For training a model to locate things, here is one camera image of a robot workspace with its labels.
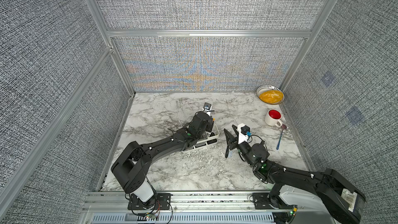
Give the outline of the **cream toothbrush holder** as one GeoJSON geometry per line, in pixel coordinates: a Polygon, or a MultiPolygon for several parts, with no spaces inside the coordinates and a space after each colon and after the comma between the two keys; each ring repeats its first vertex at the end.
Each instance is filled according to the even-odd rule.
{"type": "Polygon", "coordinates": [[[218,139],[219,139],[219,135],[220,135],[220,131],[219,131],[217,125],[214,124],[211,132],[205,132],[201,136],[201,139],[198,140],[195,145],[193,145],[192,147],[184,150],[183,152],[188,152],[188,151],[192,151],[192,150],[195,150],[195,149],[205,148],[207,146],[216,145],[217,142],[218,142],[218,139]]]}

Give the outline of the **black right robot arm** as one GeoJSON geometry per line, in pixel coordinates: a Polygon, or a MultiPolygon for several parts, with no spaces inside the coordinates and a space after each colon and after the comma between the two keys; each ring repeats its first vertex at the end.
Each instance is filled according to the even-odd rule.
{"type": "Polygon", "coordinates": [[[293,203],[287,203],[280,196],[282,186],[292,186],[319,197],[331,216],[340,223],[360,222],[366,197],[337,171],[311,172],[284,167],[268,160],[269,152],[263,142],[251,146],[247,142],[239,143],[238,136],[226,129],[224,133],[227,148],[237,149],[260,181],[273,184],[267,196],[270,206],[276,209],[293,207],[293,203]]]}

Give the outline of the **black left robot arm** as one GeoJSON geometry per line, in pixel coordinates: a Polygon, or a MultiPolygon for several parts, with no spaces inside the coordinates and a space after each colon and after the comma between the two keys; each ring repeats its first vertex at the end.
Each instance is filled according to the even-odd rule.
{"type": "Polygon", "coordinates": [[[206,132],[212,131],[213,126],[210,111],[196,112],[189,123],[169,137],[148,144],[129,143],[112,165],[111,172],[126,194],[133,194],[146,205],[154,205],[157,193],[147,178],[151,164],[175,152],[191,149],[206,132]]]}

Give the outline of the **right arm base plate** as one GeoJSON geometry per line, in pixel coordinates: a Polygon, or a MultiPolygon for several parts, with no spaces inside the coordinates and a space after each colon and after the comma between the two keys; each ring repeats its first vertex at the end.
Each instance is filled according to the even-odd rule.
{"type": "Polygon", "coordinates": [[[265,210],[265,209],[288,209],[292,210],[293,205],[286,204],[280,196],[276,196],[269,193],[253,193],[250,197],[252,203],[255,206],[256,210],[265,210]]]}

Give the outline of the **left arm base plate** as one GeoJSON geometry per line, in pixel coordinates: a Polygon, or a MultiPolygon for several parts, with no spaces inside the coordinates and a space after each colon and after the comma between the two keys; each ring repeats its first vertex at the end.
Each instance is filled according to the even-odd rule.
{"type": "Polygon", "coordinates": [[[148,201],[140,200],[136,195],[130,194],[129,195],[129,203],[127,206],[128,210],[133,211],[156,211],[156,210],[169,210],[170,209],[170,201],[171,201],[171,194],[158,194],[156,193],[152,196],[148,201]]]}

